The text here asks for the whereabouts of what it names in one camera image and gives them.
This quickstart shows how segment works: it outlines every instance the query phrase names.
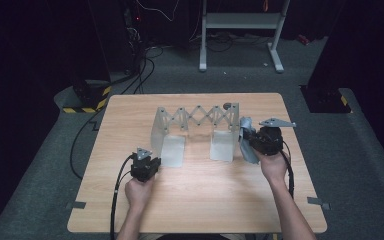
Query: human hand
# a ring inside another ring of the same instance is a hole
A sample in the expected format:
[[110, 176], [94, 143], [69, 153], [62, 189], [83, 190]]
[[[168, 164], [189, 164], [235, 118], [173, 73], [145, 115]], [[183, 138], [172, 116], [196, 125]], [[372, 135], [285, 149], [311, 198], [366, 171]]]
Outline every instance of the human hand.
[[125, 193], [131, 209], [142, 211], [145, 208], [151, 197], [154, 181], [155, 176], [146, 182], [141, 182], [136, 178], [132, 178], [126, 183]]
[[[254, 150], [254, 152], [260, 160], [261, 171], [263, 172], [263, 175], [267, 178], [267, 181], [270, 184], [285, 184], [285, 174], [287, 166], [282, 154], [278, 152], [275, 155], [266, 156], [256, 150]], [[290, 157], [286, 153], [284, 154], [288, 158], [288, 161], [290, 161]]]

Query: table top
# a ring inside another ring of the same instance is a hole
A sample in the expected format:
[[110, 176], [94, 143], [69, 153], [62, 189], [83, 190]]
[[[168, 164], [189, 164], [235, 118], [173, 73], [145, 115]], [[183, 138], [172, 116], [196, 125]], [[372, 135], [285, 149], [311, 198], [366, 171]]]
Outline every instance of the table top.
[[[151, 129], [158, 107], [174, 113], [179, 107], [207, 111], [226, 102], [239, 103], [239, 117], [251, 117], [253, 126], [272, 117], [291, 121], [280, 94], [157, 94], [116, 95], [109, 100], [87, 165], [68, 229], [71, 232], [109, 232], [114, 185], [124, 160], [137, 147], [151, 150]], [[280, 232], [279, 217], [267, 180], [257, 164], [243, 160], [237, 145], [232, 162], [210, 160], [211, 126], [190, 127], [181, 167], [161, 166], [141, 232], [147, 233], [263, 233]], [[293, 128], [282, 128], [292, 156], [294, 200], [314, 232], [327, 224]], [[124, 172], [129, 171], [130, 161]], [[118, 194], [115, 229], [120, 229], [128, 209], [123, 179]]]

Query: gray carpet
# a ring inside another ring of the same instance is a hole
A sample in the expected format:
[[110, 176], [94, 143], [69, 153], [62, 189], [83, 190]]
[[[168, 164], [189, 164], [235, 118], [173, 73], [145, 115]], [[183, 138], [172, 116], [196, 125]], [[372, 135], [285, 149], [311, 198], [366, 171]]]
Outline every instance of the gray carpet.
[[[324, 210], [328, 230], [318, 239], [384, 239], [384, 151], [350, 89], [340, 89], [353, 113], [310, 113], [299, 85], [311, 76], [326, 40], [308, 46], [281, 40], [279, 56], [285, 72], [277, 74], [265, 44], [234, 44], [224, 52], [208, 52], [208, 70], [198, 71], [199, 50], [152, 49], [147, 56], [155, 71], [143, 85], [151, 93], [278, 92], [290, 118], [318, 196], [331, 204]], [[222, 50], [226, 44], [209, 43]], [[150, 72], [148, 62], [144, 75]], [[113, 74], [113, 78], [122, 74]], [[130, 83], [113, 87], [119, 94]], [[132, 94], [134, 88], [126, 92]], [[62, 107], [72, 90], [55, 97]], [[94, 119], [102, 119], [104, 112]], [[0, 239], [109, 239], [107, 233], [74, 234], [67, 230], [80, 186], [70, 170], [72, 142], [91, 114], [61, 113], [17, 190], [0, 216]], [[88, 124], [74, 148], [74, 166], [83, 174], [97, 132]]]

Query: person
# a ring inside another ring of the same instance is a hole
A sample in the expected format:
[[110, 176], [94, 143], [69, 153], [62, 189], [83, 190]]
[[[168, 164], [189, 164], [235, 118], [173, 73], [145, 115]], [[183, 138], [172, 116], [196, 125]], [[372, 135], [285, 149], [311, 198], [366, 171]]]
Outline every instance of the person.
[[[274, 196], [283, 239], [316, 239], [307, 220], [288, 192], [285, 183], [287, 166], [282, 154], [265, 156], [257, 151], [255, 151], [255, 154], [260, 160], [261, 171], [266, 177]], [[151, 196], [154, 181], [155, 177], [145, 183], [133, 178], [126, 183], [125, 193], [130, 207], [117, 236], [118, 240], [138, 239], [141, 218]]]

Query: forearm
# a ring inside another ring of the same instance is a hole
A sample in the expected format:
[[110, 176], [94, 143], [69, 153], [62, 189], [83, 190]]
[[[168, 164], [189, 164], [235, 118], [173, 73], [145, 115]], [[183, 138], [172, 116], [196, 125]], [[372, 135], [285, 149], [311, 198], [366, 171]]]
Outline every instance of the forearm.
[[284, 181], [270, 182], [285, 240], [316, 239], [313, 231], [288, 192]]
[[129, 208], [123, 226], [118, 233], [117, 240], [137, 240], [143, 208]]

